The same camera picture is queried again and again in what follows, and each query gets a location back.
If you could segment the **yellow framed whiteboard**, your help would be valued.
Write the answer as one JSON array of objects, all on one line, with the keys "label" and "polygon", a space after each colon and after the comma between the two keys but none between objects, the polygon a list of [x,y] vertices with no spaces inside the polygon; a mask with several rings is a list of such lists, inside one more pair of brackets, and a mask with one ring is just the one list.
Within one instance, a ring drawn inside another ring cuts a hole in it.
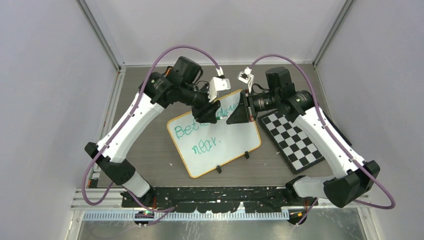
[{"label": "yellow framed whiteboard", "polygon": [[[221,97],[216,116],[229,116],[238,106],[239,98],[239,90]],[[199,123],[191,112],[171,119],[167,130],[193,179],[243,157],[262,143],[254,122],[227,125],[226,120],[218,120],[215,124]]]}]

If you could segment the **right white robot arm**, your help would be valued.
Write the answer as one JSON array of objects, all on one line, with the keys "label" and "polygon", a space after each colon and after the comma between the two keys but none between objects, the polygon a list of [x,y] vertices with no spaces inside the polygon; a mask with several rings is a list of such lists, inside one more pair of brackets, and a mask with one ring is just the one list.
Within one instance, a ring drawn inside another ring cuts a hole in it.
[{"label": "right white robot arm", "polygon": [[301,175],[287,182],[287,202],[299,205],[305,198],[314,197],[327,199],[339,208],[358,203],[358,197],[375,184],[380,166],[374,160],[366,161],[351,148],[324,115],[312,92],[295,89],[288,69],[271,68],[265,77],[267,88],[255,93],[252,69],[246,67],[238,74],[247,89],[240,93],[239,103],[226,123],[253,122],[259,112],[276,110],[309,138],[332,171],[327,177]]}]

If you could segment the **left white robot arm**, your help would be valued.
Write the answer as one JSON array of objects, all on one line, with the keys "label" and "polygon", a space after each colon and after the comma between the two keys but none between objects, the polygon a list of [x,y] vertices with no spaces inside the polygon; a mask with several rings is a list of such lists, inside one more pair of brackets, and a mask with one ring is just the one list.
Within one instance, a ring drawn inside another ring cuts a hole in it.
[{"label": "left white robot arm", "polygon": [[221,104],[216,99],[215,84],[225,80],[220,66],[216,71],[217,76],[202,88],[196,85],[203,74],[202,67],[184,56],[164,73],[149,73],[133,102],[108,135],[97,143],[86,144],[85,152],[114,184],[132,192],[141,207],[148,207],[153,202],[152,186],[126,159],[130,148],[148,124],[173,103],[190,106],[199,123],[217,123],[216,112]]}]

